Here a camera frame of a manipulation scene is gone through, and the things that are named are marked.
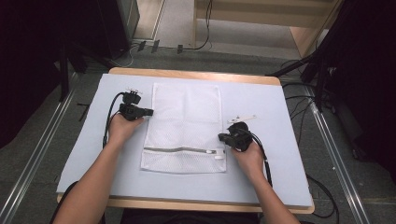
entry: mesh bag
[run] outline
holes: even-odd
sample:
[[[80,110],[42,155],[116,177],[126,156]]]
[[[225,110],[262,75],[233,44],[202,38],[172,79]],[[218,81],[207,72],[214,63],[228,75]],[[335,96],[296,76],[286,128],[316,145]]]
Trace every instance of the mesh bag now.
[[[196,174],[226,171],[219,87],[154,83],[154,114],[142,152],[145,170]]]

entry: gray carpet floor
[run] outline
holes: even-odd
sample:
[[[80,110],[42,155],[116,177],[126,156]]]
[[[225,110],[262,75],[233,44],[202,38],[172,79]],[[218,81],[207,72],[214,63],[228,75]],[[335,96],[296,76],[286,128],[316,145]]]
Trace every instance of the gray carpet floor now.
[[[175,49],[159,49],[150,53],[150,48],[133,52],[134,62],[130,67],[159,68],[172,70],[212,71],[239,73],[247,75],[264,75],[277,71],[286,60],[257,56],[242,56],[214,52],[185,51],[176,54]],[[128,64],[129,55],[117,60],[119,64]],[[47,153],[41,162],[35,177],[22,200],[12,223],[48,223],[56,208],[56,187],[73,146],[82,128],[79,121],[85,109],[78,105],[89,104],[96,92],[103,73],[107,72],[101,64],[87,60],[89,68],[86,74],[78,74],[79,82],[75,95],[71,100],[57,132],[53,136]],[[296,81],[298,71],[293,71],[281,78],[281,81]],[[285,96],[300,95],[304,87],[288,86]],[[0,206],[3,206],[14,183],[18,180],[26,162],[28,162],[35,145],[50,121],[52,113],[58,105],[60,89],[57,88],[26,122],[18,136],[7,146],[0,149]],[[290,112],[301,99],[288,100]],[[299,104],[297,111],[304,109],[307,101]],[[346,168],[363,201],[363,206],[372,223],[394,223],[396,220],[396,186],[391,182],[389,174],[375,162],[356,161],[352,155],[352,146],[338,118],[330,109],[323,114],[331,129],[333,138],[340,150]],[[323,183],[332,193],[340,211],[340,223],[355,223],[347,197],[340,185],[337,173],[329,153],[324,145],[314,116],[310,110],[304,115],[301,129],[302,114],[292,120],[292,125],[299,138],[304,168],[308,174]],[[310,182],[311,192],[316,205],[316,213],[327,215],[332,211],[332,204],[326,194],[318,186]],[[108,208],[107,223],[118,223],[122,209]],[[335,215],[319,218],[313,215],[298,215],[300,220],[314,223],[335,223]]]

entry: wooden table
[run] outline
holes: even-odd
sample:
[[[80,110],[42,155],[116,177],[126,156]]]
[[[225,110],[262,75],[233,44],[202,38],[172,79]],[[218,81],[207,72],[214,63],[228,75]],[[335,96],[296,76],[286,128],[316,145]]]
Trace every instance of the wooden table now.
[[[194,31],[196,20],[205,19],[207,2],[195,0]],[[214,0],[210,19],[289,26],[304,57],[322,31],[332,25],[341,3],[342,0]]]
[[[276,77],[260,77],[260,76],[244,76],[222,73],[208,72],[187,72],[172,70],[156,70],[156,69],[133,69],[133,68],[113,68],[109,74],[117,75],[134,75],[148,77],[174,77],[189,79],[204,79],[227,82],[243,82],[253,84],[266,84],[279,86],[279,79]],[[62,194],[58,195],[58,202],[61,200]],[[172,210],[193,210],[193,211],[226,211],[226,212],[261,212],[259,204],[245,203],[207,203],[199,201],[181,201],[181,200],[154,200],[142,199],[134,197],[111,197],[108,206],[125,207],[125,208],[147,208],[147,209],[172,209]],[[315,210],[312,205],[309,208],[291,208],[294,214],[311,214]]]

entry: floor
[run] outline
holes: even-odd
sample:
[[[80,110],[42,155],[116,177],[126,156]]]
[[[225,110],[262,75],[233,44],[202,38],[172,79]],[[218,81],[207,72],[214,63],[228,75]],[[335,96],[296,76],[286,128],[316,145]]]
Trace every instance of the floor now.
[[[160,46],[169,47],[183,44],[190,46],[191,33],[188,30],[180,31],[181,22],[174,18],[175,14],[170,9],[175,8],[177,0],[167,0],[163,5],[161,23],[158,26],[154,39],[160,39]],[[189,1],[177,1],[180,7],[190,8]],[[288,60],[300,59],[293,45],[290,33],[285,27],[262,28],[263,39],[258,40],[258,33],[241,36],[235,29],[247,29],[245,24],[231,22],[224,28],[219,22],[211,22],[210,45],[202,51],[183,52],[176,54],[175,49],[160,49],[151,53],[150,48],[141,52],[134,49],[132,67],[161,68],[175,70],[196,70],[242,73],[249,75],[263,75],[277,71]],[[198,25],[198,41],[205,39],[203,23]],[[260,30],[252,25],[253,30]],[[46,223],[56,207],[56,186],[68,154],[78,137],[83,126],[84,106],[89,104],[95,94],[97,83],[106,69],[96,62],[90,61],[86,74],[78,74],[74,83],[75,91],[62,120],[58,124],[56,133],[51,137],[39,163],[29,188],[24,192],[24,197],[18,204],[18,210],[12,214],[12,223]],[[127,64],[131,61],[130,55],[125,55],[117,60],[118,63]],[[281,78],[283,83],[298,81],[297,70]],[[300,86],[288,86],[284,89],[285,96],[306,94],[306,89]],[[5,204],[10,191],[18,181],[25,164],[35,153],[35,147],[40,141],[41,134],[46,130],[50,118],[56,110],[59,88],[48,96],[43,105],[33,114],[18,136],[6,147],[0,149],[0,203]],[[300,99],[288,100],[290,113],[298,106],[297,111],[302,111],[307,106],[307,101]],[[396,186],[391,182],[389,174],[375,162],[361,162],[354,159],[352,146],[347,140],[342,124],[330,109],[323,111],[323,117],[331,131],[332,138],[337,146],[342,162],[361,199],[363,213],[368,220],[359,220],[354,214],[353,207],[348,198],[348,192],[342,185],[339,171],[336,169],[331,152],[326,147],[318,127],[315,110],[307,110],[292,120],[292,125],[298,139],[301,134],[300,150],[306,172],[323,183],[332,193],[340,211],[340,223],[394,223],[396,220]],[[313,182],[310,182],[311,192],[316,205],[316,213],[326,215],[332,211],[329,198]],[[106,210],[107,223],[117,223],[120,220],[121,209],[108,208]],[[300,220],[314,223],[335,223],[335,215],[330,218],[318,218],[312,215],[299,215]]]

